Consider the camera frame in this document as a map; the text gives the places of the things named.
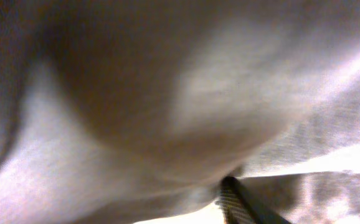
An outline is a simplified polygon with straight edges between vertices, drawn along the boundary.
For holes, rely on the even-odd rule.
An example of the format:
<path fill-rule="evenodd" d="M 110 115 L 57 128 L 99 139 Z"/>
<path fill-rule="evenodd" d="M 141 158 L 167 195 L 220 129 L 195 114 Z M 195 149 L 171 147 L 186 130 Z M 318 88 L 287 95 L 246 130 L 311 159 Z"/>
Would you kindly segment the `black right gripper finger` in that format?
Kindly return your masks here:
<path fill-rule="evenodd" d="M 218 204 L 226 224 L 291 224 L 254 197 L 235 177 L 221 180 Z"/>

